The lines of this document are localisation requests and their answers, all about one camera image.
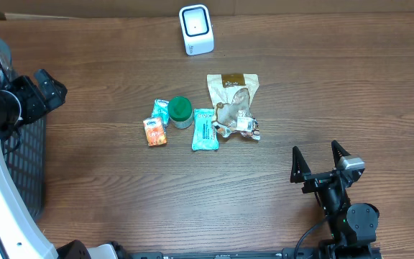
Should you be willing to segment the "teal wet wipes pack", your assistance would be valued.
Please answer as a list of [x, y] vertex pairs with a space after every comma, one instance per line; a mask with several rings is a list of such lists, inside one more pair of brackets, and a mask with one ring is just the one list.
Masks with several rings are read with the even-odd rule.
[[213, 109], [194, 110], [192, 150], [218, 150], [217, 132], [212, 125]]

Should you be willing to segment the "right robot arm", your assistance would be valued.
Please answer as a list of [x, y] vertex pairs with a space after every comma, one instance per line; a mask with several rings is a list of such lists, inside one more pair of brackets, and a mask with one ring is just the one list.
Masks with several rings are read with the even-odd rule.
[[[337, 141], [331, 142], [334, 167], [327, 172], [313, 174], [300, 149], [292, 149], [290, 181], [302, 183], [304, 194], [315, 195], [323, 209], [324, 218], [307, 230], [291, 252], [283, 252], [291, 258], [381, 258], [376, 241], [380, 213], [368, 203], [352, 204], [347, 189], [363, 175], [365, 163], [351, 155]], [[327, 224], [330, 240], [321, 240], [318, 246], [308, 250], [300, 246], [310, 233]]]

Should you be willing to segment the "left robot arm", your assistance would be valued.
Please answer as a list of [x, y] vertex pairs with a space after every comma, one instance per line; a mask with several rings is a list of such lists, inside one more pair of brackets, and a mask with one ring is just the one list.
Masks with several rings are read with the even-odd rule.
[[3, 144], [20, 127], [62, 106], [68, 90], [44, 69], [35, 73], [35, 81], [13, 73], [5, 47], [0, 40], [0, 258], [127, 258], [115, 242], [87, 248], [74, 240], [55, 247], [29, 214], [4, 159]]

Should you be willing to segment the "teal tissue packet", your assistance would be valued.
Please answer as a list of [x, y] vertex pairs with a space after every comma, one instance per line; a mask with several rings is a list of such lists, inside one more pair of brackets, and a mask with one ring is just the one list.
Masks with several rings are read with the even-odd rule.
[[159, 117], [164, 125], [167, 127], [170, 122], [170, 116], [168, 111], [169, 101], [163, 99], [155, 99], [152, 117]]

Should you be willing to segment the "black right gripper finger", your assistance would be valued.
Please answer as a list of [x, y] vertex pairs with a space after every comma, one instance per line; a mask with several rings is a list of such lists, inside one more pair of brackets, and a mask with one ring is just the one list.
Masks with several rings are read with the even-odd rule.
[[336, 141], [331, 142], [331, 149], [333, 153], [333, 161], [337, 169], [346, 169], [347, 160], [350, 159], [351, 154], [348, 153], [342, 146]]
[[297, 146], [293, 147], [292, 152], [293, 162], [290, 174], [290, 182], [302, 183], [305, 181], [306, 177], [311, 175], [311, 170]]

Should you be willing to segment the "orange tissue packet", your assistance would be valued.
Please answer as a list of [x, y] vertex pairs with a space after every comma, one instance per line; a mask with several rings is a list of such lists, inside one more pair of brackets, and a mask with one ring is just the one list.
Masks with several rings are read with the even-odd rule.
[[165, 127], [160, 117], [147, 118], [143, 121], [143, 125], [150, 147], [165, 145], [167, 143]]

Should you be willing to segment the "green lid plastic jar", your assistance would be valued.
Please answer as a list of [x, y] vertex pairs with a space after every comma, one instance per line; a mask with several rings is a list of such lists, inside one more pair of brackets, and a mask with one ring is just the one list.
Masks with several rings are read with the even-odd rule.
[[193, 123], [193, 107], [184, 96], [176, 96], [168, 104], [169, 117], [178, 129], [186, 129]]

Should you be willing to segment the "beige snack pouch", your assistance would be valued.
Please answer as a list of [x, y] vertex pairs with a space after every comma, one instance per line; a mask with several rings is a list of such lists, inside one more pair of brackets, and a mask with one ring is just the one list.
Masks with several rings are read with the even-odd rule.
[[232, 134], [260, 141], [259, 124], [250, 106], [259, 88], [257, 74], [208, 74], [208, 91], [213, 105], [212, 125], [220, 136]]

